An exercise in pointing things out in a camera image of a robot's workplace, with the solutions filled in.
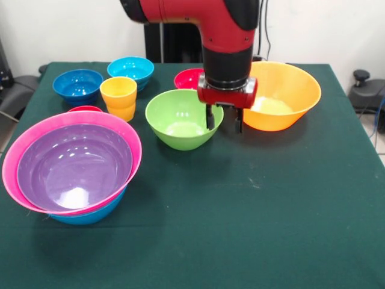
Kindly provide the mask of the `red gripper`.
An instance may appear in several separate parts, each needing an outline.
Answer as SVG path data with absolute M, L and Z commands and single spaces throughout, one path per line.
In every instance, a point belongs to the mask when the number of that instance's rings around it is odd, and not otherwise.
M 205 74 L 201 73 L 198 80 L 197 93 L 199 101 L 206 104 L 206 127 L 215 128 L 215 118 L 212 105 L 227 105 L 235 107 L 235 130 L 243 132 L 243 109 L 251 108 L 256 97 L 258 82 L 256 78 L 248 78 L 245 84 L 235 90 L 216 89 L 208 84 Z

